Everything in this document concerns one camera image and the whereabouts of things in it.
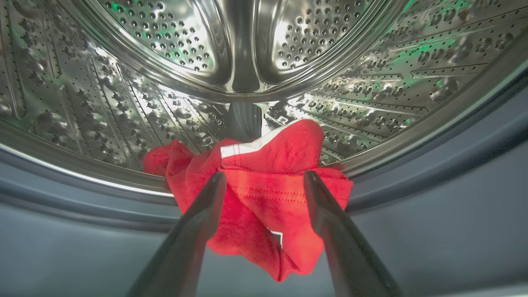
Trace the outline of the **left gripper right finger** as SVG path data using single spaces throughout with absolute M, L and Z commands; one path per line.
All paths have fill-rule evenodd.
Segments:
M 361 231 L 317 173 L 303 177 L 313 231 L 323 240 L 337 297 L 401 297 L 402 292 Z

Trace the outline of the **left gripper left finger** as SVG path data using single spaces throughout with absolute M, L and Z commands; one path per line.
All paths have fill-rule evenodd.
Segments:
M 213 174 L 128 291 L 129 297 L 194 297 L 206 243 L 215 235 L 226 175 Z

